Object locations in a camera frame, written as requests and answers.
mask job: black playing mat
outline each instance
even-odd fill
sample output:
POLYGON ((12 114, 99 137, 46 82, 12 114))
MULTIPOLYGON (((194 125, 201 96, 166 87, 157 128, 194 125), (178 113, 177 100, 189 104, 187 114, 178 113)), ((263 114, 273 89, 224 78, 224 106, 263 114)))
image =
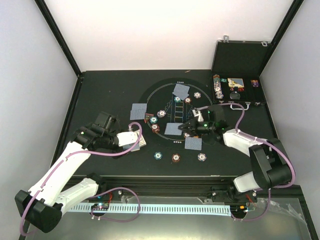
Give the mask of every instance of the black playing mat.
MULTIPOLYGON (((67 141, 77 128, 93 122, 101 111, 117 116, 124 129, 132 122, 132 103, 148 102, 147 113, 157 115, 168 103, 170 105, 177 82, 190 86, 190 105, 201 107, 210 103, 210 70, 87 71, 68 129, 67 141), (201 98, 194 98, 195 91, 201 93, 201 98)), ((227 106, 224 109, 228 123, 234 125, 241 112, 227 106)), ((183 117, 187 118, 190 106, 185 106, 183 111, 183 117)), ((172 121, 174 122, 172 114, 171 117, 159 118, 160 133, 164 133, 166 123, 172 121)), ((75 175, 94 172, 102 176, 238 176, 251 169, 249 158, 232 148, 218 143, 203 143, 201 151, 186 150, 182 135, 174 136, 182 143, 174 143, 175 138, 165 139, 152 133, 143 120, 138 122, 142 124, 146 146, 119 159, 92 155, 79 167, 75 175), (155 152, 163 154, 161 160, 154 159, 155 152), (206 161, 198 160, 200 152, 206 154, 206 161), (172 162, 172 155, 176 153, 181 156, 179 163, 172 162)), ((240 129, 262 138, 274 136, 264 106, 252 107, 246 111, 240 129)))

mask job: white backdrop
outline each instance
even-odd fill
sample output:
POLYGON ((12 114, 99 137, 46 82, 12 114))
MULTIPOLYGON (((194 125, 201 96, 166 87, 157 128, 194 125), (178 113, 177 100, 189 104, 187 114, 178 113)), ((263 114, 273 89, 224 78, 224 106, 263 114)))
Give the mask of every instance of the white backdrop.
POLYGON ((293 0, 46 0, 87 70, 210 69, 216 41, 271 41, 293 0))

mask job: cable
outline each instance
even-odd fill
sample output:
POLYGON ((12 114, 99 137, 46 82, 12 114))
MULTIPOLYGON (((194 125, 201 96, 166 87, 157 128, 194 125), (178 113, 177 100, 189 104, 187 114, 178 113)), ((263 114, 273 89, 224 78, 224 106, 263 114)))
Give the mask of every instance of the cable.
POLYGON ((268 212, 269 210, 269 207, 270 207, 270 201, 271 201, 271 189, 269 188, 268 189, 268 202, 266 203, 266 207, 263 211, 263 213, 260 215, 260 216, 257 216, 257 217, 254 217, 254 218, 251 218, 251 219, 242 219, 242 218, 236 218, 232 213, 231 213, 231 217, 234 219, 234 220, 238 220, 238 221, 242 221, 242 222, 251 222, 251 221, 255 221, 255 220, 258 220, 258 219, 261 219, 264 215, 266 215, 266 213, 268 212))
MULTIPOLYGON (((70 153, 68 156, 66 156, 66 157, 65 157, 66 160, 67 160, 69 157, 71 157, 71 156, 73 156, 73 155, 75 155, 75 154, 84 154, 84 153, 86 153, 86 154, 94 154, 94 155, 107 156, 107 157, 116 157, 116 156, 121 156, 121 155, 124 155, 124 154, 130 152, 130 151, 140 142, 140 139, 141 139, 141 136, 142 136, 142 127, 141 127, 141 125, 140 125, 138 122, 131 122, 131 123, 128 125, 128 126, 129 126, 129 129, 131 129, 132 125, 137 125, 137 126, 139 127, 140 132, 139 132, 138 139, 137 139, 136 142, 132 145, 132 147, 130 147, 129 149, 127 149, 127 150, 125 150, 125 151, 122 151, 122 152, 119 152, 119 153, 104 153, 104 152, 95 152, 95 151, 76 151, 76 152, 70 153)), ((61 161, 54 167, 54 169, 52 169, 52 171, 48 174, 48 176, 45 178, 45 180, 43 181, 42 185, 40 186, 41 189, 46 185, 46 183, 48 182, 49 178, 54 174, 54 172, 57 170, 57 168, 58 168, 64 161, 65 161, 64 159, 61 160, 61 161)), ((24 231, 24 222, 25 222, 27 213, 28 213, 28 211, 29 211, 32 203, 35 201, 36 197, 38 196, 38 194, 39 194, 40 192, 41 192, 41 191, 38 190, 38 191, 35 193, 35 195, 31 198, 31 200, 30 200, 29 203, 27 204, 27 206, 26 206, 26 208, 24 209, 23 214, 22 214, 22 216, 21 216, 21 221, 20 221, 19 229, 20 229, 20 234, 21 234, 22 236, 24 236, 24 237, 29 236, 29 235, 31 235, 31 234, 34 234, 34 233, 36 232, 36 231, 31 231, 31 232, 26 233, 26 232, 24 231)), ((138 203, 139 203, 139 205, 138 205, 138 206, 139 206, 139 209, 138 209, 138 212, 137 212, 137 214, 138 214, 139 211, 140 211, 139 198, 138 198, 138 196, 137 196, 135 193, 134 193, 133 195, 136 196, 136 198, 137 198, 137 200, 138 200, 138 203)))
POLYGON ((137 195, 134 191, 132 191, 131 189, 129 189, 129 188, 121 187, 121 186, 120 186, 120 187, 115 187, 115 188, 112 188, 112 189, 110 189, 110 190, 108 190, 108 191, 105 191, 105 192, 103 192, 103 193, 100 193, 100 194, 98 194, 98 195, 95 195, 95 196, 92 196, 92 197, 89 197, 89 198, 90 198, 90 199, 91 199, 91 198, 96 198, 96 197, 99 197, 99 196, 102 196, 102 195, 111 193, 111 192, 113 192, 113 191, 115 191, 115 190, 126 190, 126 191, 129 191, 130 193, 132 193, 132 194, 136 197, 136 200, 137 200, 137 202, 138 202, 138 210, 137 210, 136 214, 135 214, 133 217, 127 219, 127 220, 118 220, 118 219, 113 219, 113 218, 109 218, 109 217, 102 217, 102 216, 98 217, 98 216, 94 216, 93 212, 94 212, 94 210, 97 210, 98 208, 93 208, 93 209, 91 210, 91 213, 90 213, 91 216, 92 216, 93 218, 108 220, 108 221, 117 222, 117 223, 128 223, 128 222, 131 222, 131 221, 135 220, 135 219, 138 217, 139 212, 140 212, 140 210, 141 210, 141 207, 140 207, 140 199, 139 199, 138 195, 137 195))
POLYGON ((118 153, 105 153, 105 152, 97 152, 97 151, 75 151, 75 152, 70 153, 65 158, 68 159, 71 156, 76 155, 76 154, 93 154, 93 155, 99 155, 99 156, 105 156, 105 157, 117 157, 117 156, 124 155, 124 154, 130 152, 140 142, 140 139, 141 139, 141 136, 142 136, 142 127, 141 127, 141 125, 138 122, 134 121, 134 122, 129 124, 129 129, 131 128, 132 125, 137 125, 139 127, 140 133, 139 133, 137 141, 130 148, 128 148, 125 151, 118 152, 118 153))
MULTIPOLYGON (((286 164, 288 164, 288 167, 291 171, 291 181, 288 183, 288 184, 285 184, 285 185, 278 185, 278 186, 275 186, 275 188, 278 188, 278 189, 283 189, 283 188, 288 188, 288 187, 291 187, 295 181, 296 181, 296 172, 295 172, 295 169, 294 169, 294 166, 292 165, 292 163, 290 162, 290 160, 287 158, 287 156, 282 152, 280 151, 277 147, 275 147, 274 145, 270 144, 269 142, 261 139, 261 138, 258 138, 258 137, 255 137, 255 136, 252 136, 250 134, 247 134, 245 132, 242 132, 240 129, 239 129, 239 124, 240 122, 242 121, 242 119, 244 118, 244 115, 245 115, 245 108, 239 104, 239 103, 221 103, 219 104, 221 106, 226 106, 226 105, 236 105, 236 106, 239 106, 241 109, 242 109, 242 113, 241 113, 241 116, 239 117, 238 121, 236 122, 235 124, 235 130, 237 131, 237 133, 239 135, 242 135, 246 138, 249 138, 251 140, 255 140, 257 142, 260 142, 262 144, 265 144, 267 145, 268 147, 272 148, 273 150, 275 150, 286 162, 286 164)), ((204 109, 207 109, 209 106, 203 106, 203 107, 200 107, 200 108, 197 108, 198 111, 201 111, 201 110, 204 110, 204 109)))

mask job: black frame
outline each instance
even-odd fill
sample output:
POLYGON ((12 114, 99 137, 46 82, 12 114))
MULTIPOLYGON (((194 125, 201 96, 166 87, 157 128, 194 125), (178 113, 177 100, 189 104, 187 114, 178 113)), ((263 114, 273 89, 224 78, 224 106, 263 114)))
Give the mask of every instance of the black frame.
MULTIPOLYGON (((68 111, 63 123, 63 127, 59 136, 59 140, 57 143, 57 147, 53 156, 52 163, 53 164, 58 157, 61 155, 64 143, 66 141, 67 132, 70 126, 71 119, 73 117, 73 113, 75 110, 75 106, 77 103, 77 99, 79 96, 79 92, 82 87, 82 83, 84 81, 84 72, 81 72, 76 60, 74 59, 63 35, 61 34, 53 16, 50 13, 49 8, 47 7, 44 0, 34 0, 40 9, 44 19, 46 20, 47 24, 49 25, 53 35, 55 36, 58 44, 60 45, 63 53, 65 54, 67 60, 69 61, 74 73, 77 76, 77 82, 72 94, 72 98, 68 107, 68 111)), ((287 14, 285 15, 280 27, 278 28, 272 42, 271 47, 269 48, 267 54, 265 55, 265 58, 262 62, 262 65, 259 70, 259 74, 262 73, 265 66, 267 65, 269 59, 271 58, 273 52, 275 51, 276 47, 278 46, 280 40, 282 39, 283 35, 285 34, 287 28, 289 27, 291 21, 293 20, 294 16, 298 12, 300 6, 302 5, 304 0, 293 0, 287 14)), ((268 104, 265 105, 267 109, 267 113, 270 118, 270 122, 272 124, 272 129, 274 132, 274 135, 277 136, 277 132, 274 126, 274 123, 271 118, 271 114, 268 108, 268 104)), ((69 188, 78 182, 82 180, 82 176, 73 176, 68 184, 65 186, 66 188, 69 188)), ((220 180, 212 179, 212 178, 195 178, 192 179, 183 179, 181 178, 178 182, 177 180, 172 179, 166 179, 166 178, 146 178, 146 177, 131 177, 129 178, 123 178, 123 177, 104 177, 105 180, 108 181, 109 187, 121 187, 121 186, 130 186, 131 189, 136 190, 137 192, 141 191, 140 189, 145 189, 146 186, 148 186, 148 192, 144 192, 144 195, 152 195, 152 196, 175 196, 175 197, 206 197, 207 193, 211 191, 211 187, 217 184, 221 184, 220 180)), ((267 192, 262 192, 259 194, 261 197, 267 197, 267 192)), ((290 188, 282 188, 282 189, 273 189, 272 190, 272 197, 275 198, 298 198, 306 223, 308 230, 310 232, 310 235, 312 239, 318 239, 318 235, 316 233, 315 226, 312 222, 311 215, 308 209, 308 206, 306 204, 306 200, 304 198, 303 192, 300 188, 300 186, 294 185, 290 188)), ((29 228, 29 224, 24 225, 25 230, 29 228)))

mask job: metal latch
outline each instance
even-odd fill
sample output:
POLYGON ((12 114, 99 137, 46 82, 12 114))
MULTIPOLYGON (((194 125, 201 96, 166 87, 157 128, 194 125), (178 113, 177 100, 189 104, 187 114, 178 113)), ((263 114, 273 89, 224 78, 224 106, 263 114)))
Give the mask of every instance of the metal latch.
POLYGON ((229 36, 228 35, 224 35, 223 36, 223 42, 224 43, 228 43, 229 42, 229 36))

